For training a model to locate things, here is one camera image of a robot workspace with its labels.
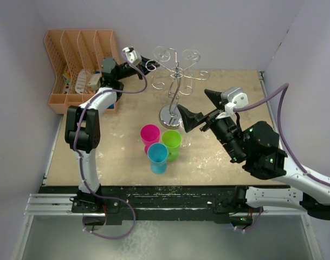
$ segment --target white wall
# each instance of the white wall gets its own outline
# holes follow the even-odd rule
[[[284,134],[300,161],[330,176],[330,0],[306,0],[266,70],[268,93],[288,82]],[[278,99],[271,102],[276,114]],[[313,220],[325,259],[330,222]]]
[[[196,48],[198,68],[265,70],[303,0],[36,0],[48,28],[116,31],[120,47]]]
[[[0,259],[9,259],[29,193],[44,175],[58,116],[46,26],[32,0],[0,1]]]

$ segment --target pink cup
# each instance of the pink cup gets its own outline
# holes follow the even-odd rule
[[[148,154],[148,149],[152,144],[159,142],[160,129],[156,125],[146,125],[141,130],[141,138],[143,144],[145,144],[144,152]]]

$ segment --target beige box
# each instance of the beige box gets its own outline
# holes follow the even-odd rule
[[[56,76],[53,91],[48,105],[57,114],[65,114],[69,106],[86,102],[94,94],[87,88],[95,71],[101,71],[101,61],[106,56],[113,57],[121,63],[117,42],[113,30],[48,30],[44,45]],[[65,67],[70,72],[70,84],[65,92],[66,80],[63,77]],[[75,92],[75,84],[81,70],[86,73],[83,94]],[[117,104],[105,113],[116,113]]]

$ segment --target wooden tabletop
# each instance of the wooden tabletop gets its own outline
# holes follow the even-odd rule
[[[144,81],[136,76],[123,80],[126,90],[142,89]],[[254,70],[211,70],[206,81],[196,81],[190,96],[180,95],[179,103],[198,113],[214,109],[205,96],[205,88],[223,92],[230,87],[242,87],[249,103],[264,98],[264,93]],[[168,87],[156,90],[151,85],[141,94],[123,94],[116,115],[100,118],[101,141],[96,150],[97,174],[102,185],[276,185],[274,181],[258,180],[242,169],[242,164],[231,164],[228,154],[213,133],[198,127],[187,134],[191,138],[188,149],[179,150],[176,161],[168,162],[167,171],[156,175],[144,153],[140,130],[144,125],[155,124],[161,133],[167,129],[159,123],[161,108],[170,103]],[[245,129],[263,120],[272,125],[267,105],[240,113],[241,126]],[[48,186],[76,186],[80,183],[77,161],[73,151],[64,141],[66,117],[51,161]]]

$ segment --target gray floor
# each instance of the gray floor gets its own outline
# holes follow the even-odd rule
[[[99,232],[118,235],[122,226]],[[23,260],[312,259],[299,216],[262,216],[245,234],[212,222],[139,221],[130,236],[105,240],[82,232],[81,217],[35,217]]]

